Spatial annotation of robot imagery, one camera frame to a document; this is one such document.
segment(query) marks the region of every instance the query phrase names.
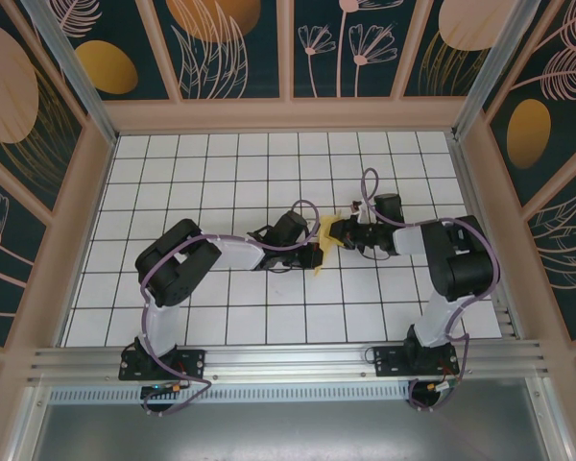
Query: purple cable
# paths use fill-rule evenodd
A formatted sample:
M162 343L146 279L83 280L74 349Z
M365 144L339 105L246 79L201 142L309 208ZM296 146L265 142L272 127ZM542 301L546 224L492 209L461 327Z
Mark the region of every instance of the purple cable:
M173 250L171 250L171 252L169 252L160 261L158 261L157 264L154 267L152 267L150 272L148 272L147 275L143 278L143 280L141 281L141 288L140 289L141 289L141 295L143 296L143 299L145 300L145 305L143 306L143 315L141 316L141 330L143 332L143 342L145 343L145 350L150 355L150 357L154 360L154 362L162 370L170 373L173 376L178 377L181 380L187 380L187 381L198 382L198 383L204 384L204 388L199 390L198 392L196 392L192 397L190 397L189 399L187 399L186 401L184 401L182 403L171 406L166 411L154 412L147 406L147 402L148 402L149 398L154 396L154 394L151 394L150 396L148 396L147 399L145 399L143 401L143 407L145 408L145 411L147 411L148 415L155 415L155 416L162 417L162 416L171 415L173 413L177 413L178 411L182 410L187 405L189 405L192 400L194 400L195 398L200 396L203 392L205 392L207 389L209 389L209 387L211 387L211 381L208 381L207 379L201 379L199 377L193 377L193 376L185 375L183 373L178 372L177 370L173 370L171 367L164 364L158 358L158 356L156 355L156 353L152 349L152 344L151 344L151 342L147 336L147 313L148 313L148 309L149 309L150 302L151 302L152 298L150 297L150 295L147 293L147 291L145 289L147 284L149 283L150 279L154 276L154 274L157 272L157 270L164 265L164 263L166 261L168 261L170 258L172 258L174 255L179 253L184 248L189 247L193 243L200 242L201 240L211 240L211 241L213 241L213 240L233 240L233 241L237 241L237 242L248 242L251 245L254 245L256 247L266 249L266 250L273 250L276 252L290 252L290 251L295 250L299 247L302 247L303 245L306 245L307 243L309 243L309 241L312 238L314 238L314 235L318 231L318 227L320 226L320 213L318 212L318 209L316 208L316 206L314 204L312 204L311 202L309 202L308 200L297 200L295 202L295 204L292 205L291 209L295 209L295 207L298 204L306 204L308 206L311 206L314 209L314 214L316 216L316 221L314 223L312 231L309 232L309 234L307 236L305 236L305 238L299 243L296 243L294 245L290 245L288 247L274 247L272 245L267 245L265 243L257 242L256 240L252 240L252 239L247 238L247 237L240 237L237 235L222 235L222 234L197 235L196 237L192 237L192 238L187 239L185 242L179 244L177 247L175 247Z
M373 187L373 193L371 195L367 194L367 175L368 173L373 173L373 176L375 178L375 185ZM489 286L489 288L487 288L487 290L478 295L478 296L474 296L473 298L469 298L468 300L466 300L464 303L462 303L459 307L457 307L457 309L454 311L454 313L452 314L452 316L450 317L450 320L448 320L448 323L445 326L445 336L446 338L448 338L449 341L462 341L465 340L465 348L463 350L463 360L461 362L461 371L459 372L459 382L463 379L463 375L465 373L465 368L468 362L468 350L469 350L469 333L465 333L463 336L461 336L460 338L454 338L450 335L450 332L452 330L452 326L454 325L454 323L456 322L456 320L459 318L459 316L463 313L463 311L471 304L476 303L478 301L484 300L487 296L490 295L490 293L492 293L492 291L495 289L495 286L497 286L497 284L499 283L499 277L501 274L500 268L499 268L499 261L497 259L497 255L495 254L494 249L492 248L491 244L489 243L489 241L487 240L487 238L482 235L482 233L480 233L476 228L474 228L473 226L469 225L468 223L465 223L463 221L461 221L460 219L455 219L455 218L440 218L440 219L432 219L429 221L422 221L419 223L410 223L410 224L406 224L406 223L399 223L398 221L393 221L392 219L388 219L385 216L382 216L376 209L375 207L370 203L370 199L373 197L373 195L375 194L375 191L377 190L377 187L379 185L380 182L380 177L377 174L377 171L375 171L374 168L367 168L364 172L363 172L363 176L361 177L361 195L363 196L363 201L365 202L365 204L367 205L367 208L381 221L388 223L388 224L392 224L393 226L397 226L398 228L412 228L414 226L421 226L423 224L428 224L428 223L434 223L434 222L441 222L441 223L452 223L455 224L457 226L462 227L463 229L465 229L466 231L468 231L469 233L471 233L474 237L476 237L478 239L478 241L482 244L482 246L485 248L485 250L487 251L487 254L489 255L489 259L491 260L491 264L492 264L492 281L491 281L491 285ZM410 404L410 406L412 406L413 408L417 409L417 410L422 410L422 409L428 409L429 411L433 411L433 406L425 406L420 404L419 402L415 401L412 398L412 394L414 392L414 388L416 387L416 384L418 383L417 379L413 379L410 382L410 387L408 388L408 402ZM446 405L448 403L448 401L450 400L450 397L454 395L454 390L450 391L450 394L444 399L442 400L440 403L435 404L435 408L439 409L441 407L443 407L444 405Z

